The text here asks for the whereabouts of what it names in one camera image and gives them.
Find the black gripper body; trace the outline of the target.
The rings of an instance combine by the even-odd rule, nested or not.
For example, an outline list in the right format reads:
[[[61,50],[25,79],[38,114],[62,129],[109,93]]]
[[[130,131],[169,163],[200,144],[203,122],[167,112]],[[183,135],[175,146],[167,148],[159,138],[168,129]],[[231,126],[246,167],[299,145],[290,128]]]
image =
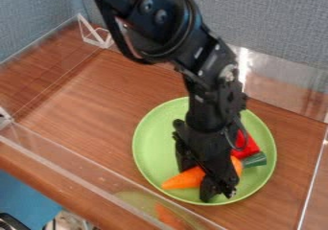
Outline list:
[[[216,132],[201,132],[177,119],[173,121],[173,127],[175,141],[181,139],[191,147],[196,165],[204,169],[205,176],[209,175],[219,183],[221,194],[227,198],[235,197],[240,176],[232,165],[231,152],[238,139],[238,125]]]

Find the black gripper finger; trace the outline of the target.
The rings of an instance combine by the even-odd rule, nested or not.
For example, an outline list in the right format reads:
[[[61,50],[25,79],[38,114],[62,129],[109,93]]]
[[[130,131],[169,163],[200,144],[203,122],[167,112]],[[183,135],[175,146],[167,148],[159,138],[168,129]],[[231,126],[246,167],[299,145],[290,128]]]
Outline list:
[[[181,139],[176,140],[176,159],[181,173],[196,166],[192,149]]]
[[[207,175],[200,184],[200,199],[208,203],[211,199],[221,193],[220,185],[215,179]]]

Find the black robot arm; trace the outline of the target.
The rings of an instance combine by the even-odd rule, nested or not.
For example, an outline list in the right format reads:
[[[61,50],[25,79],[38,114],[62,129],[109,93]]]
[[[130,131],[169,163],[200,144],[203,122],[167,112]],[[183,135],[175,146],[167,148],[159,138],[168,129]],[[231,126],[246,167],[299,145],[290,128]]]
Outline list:
[[[247,132],[248,99],[233,51],[205,25],[195,0],[94,1],[125,57],[144,64],[169,61],[184,75],[189,110],[173,121],[179,168],[203,168],[203,201],[233,197],[240,176],[231,153],[246,148],[236,140]]]

